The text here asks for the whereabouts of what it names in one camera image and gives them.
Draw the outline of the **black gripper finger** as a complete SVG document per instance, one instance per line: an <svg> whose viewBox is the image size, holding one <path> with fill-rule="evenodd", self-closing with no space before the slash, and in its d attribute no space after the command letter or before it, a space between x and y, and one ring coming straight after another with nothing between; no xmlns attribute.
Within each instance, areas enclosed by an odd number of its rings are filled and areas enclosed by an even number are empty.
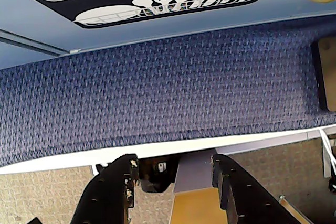
<svg viewBox="0 0 336 224"><path fill-rule="evenodd" d="M215 154L212 167L212 185L228 223L312 223L284 197L273 197L232 158Z"/></svg>
<svg viewBox="0 0 336 224"><path fill-rule="evenodd" d="M134 186L139 181L136 154L125 154L104 167L83 190L72 223L129 223Z"/></svg>

